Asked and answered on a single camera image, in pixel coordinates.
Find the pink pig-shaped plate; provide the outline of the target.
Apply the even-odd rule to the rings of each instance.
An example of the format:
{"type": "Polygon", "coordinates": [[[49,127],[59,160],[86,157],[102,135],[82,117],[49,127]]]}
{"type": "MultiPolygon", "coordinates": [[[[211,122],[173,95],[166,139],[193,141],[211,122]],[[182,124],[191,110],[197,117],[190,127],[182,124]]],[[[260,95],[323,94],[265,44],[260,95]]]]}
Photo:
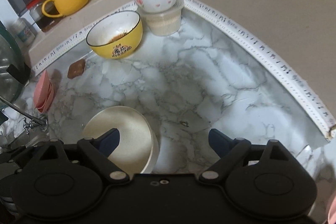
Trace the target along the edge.
{"type": "Polygon", "coordinates": [[[40,113],[46,113],[54,99],[55,89],[50,81],[49,74],[44,71],[34,90],[33,102],[40,113]]]}

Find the clear plastic container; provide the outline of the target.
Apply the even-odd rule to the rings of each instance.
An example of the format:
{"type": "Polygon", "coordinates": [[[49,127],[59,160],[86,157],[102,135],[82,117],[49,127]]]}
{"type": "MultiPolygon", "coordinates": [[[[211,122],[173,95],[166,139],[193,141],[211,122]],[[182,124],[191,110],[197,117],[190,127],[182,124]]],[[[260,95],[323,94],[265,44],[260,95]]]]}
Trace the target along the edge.
{"type": "Polygon", "coordinates": [[[154,35],[168,36],[180,29],[183,8],[184,1],[177,0],[170,9],[158,14],[149,14],[140,9],[138,12],[154,35]]]}

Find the cream plastic bowl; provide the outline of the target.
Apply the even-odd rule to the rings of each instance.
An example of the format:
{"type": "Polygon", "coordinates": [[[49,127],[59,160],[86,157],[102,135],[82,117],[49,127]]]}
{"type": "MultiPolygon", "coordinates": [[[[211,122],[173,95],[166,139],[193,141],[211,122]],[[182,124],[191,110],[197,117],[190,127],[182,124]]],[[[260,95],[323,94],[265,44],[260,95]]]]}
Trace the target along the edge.
{"type": "Polygon", "coordinates": [[[83,137],[97,138],[116,128],[120,143],[108,159],[129,175],[151,173],[156,165],[159,146],[146,118],[127,106],[109,107],[96,114],[84,127],[83,137]]]}

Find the yellow ceramic bowl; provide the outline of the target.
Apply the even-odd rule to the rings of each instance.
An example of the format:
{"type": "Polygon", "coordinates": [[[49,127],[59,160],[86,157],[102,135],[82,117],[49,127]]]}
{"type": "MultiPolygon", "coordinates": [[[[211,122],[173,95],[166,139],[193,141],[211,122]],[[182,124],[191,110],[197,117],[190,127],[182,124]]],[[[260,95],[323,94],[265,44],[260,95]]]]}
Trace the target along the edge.
{"type": "Polygon", "coordinates": [[[119,11],[97,22],[86,36],[86,44],[105,59],[131,55],[143,36],[141,16],[136,11],[119,11]]]}

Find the brown scrub pad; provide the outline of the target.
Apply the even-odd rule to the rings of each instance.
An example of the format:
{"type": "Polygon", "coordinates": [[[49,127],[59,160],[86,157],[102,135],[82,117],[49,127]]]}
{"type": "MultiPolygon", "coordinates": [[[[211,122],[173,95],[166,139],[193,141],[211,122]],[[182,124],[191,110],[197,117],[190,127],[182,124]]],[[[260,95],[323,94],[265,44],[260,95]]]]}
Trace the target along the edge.
{"type": "Polygon", "coordinates": [[[85,60],[80,59],[75,63],[71,64],[68,69],[67,77],[69,79],[74,79],[84,73],[85,70],[85,60]]]}

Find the small white bottle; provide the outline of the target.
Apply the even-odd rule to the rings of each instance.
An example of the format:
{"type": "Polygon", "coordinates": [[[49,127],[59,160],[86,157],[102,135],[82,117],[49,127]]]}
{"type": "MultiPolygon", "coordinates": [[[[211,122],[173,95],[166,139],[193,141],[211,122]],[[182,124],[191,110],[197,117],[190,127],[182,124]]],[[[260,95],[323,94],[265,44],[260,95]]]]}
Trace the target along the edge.
{"type": "Polygon", "coordinates": [[[18,18],[12,25],[12,29],[14,30],[17,37],[20,39],[22,43],[29,46],[34,40],[35,35],[27,26],[24,20],[18,18]]]}

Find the stainless steel bowl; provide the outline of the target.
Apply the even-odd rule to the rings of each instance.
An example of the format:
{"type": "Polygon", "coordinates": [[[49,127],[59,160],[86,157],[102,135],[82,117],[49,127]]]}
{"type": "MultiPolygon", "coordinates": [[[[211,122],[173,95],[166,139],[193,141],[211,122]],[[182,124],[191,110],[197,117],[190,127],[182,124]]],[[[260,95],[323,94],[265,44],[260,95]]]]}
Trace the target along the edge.
{"type": "Polygon", "coordinates": [[[17,42],[1,23],[1,96],[14,103],[29,81],[31,69],[24,61],[17,42]]]}

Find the metal faucet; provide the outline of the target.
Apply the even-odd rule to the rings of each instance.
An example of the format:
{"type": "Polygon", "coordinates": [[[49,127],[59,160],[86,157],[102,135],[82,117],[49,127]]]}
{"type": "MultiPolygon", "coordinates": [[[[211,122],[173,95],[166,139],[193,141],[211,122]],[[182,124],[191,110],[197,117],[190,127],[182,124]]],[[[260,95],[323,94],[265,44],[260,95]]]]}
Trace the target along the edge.
{"type": "Polygon", "coordinates": [[[27,135],[30,134],[30,131],[39,127],[42,132],[46,131],[49,127],[49,119],[47,115],[42,115],[40,118],[37,118],[24,110],[20,109],[18,106],[14,105],[3,96],[1,96],[1,102],[7,105],[8,107],[15,110],[17,113],[24,116],[23,118],[23,128],[27,135]]]}

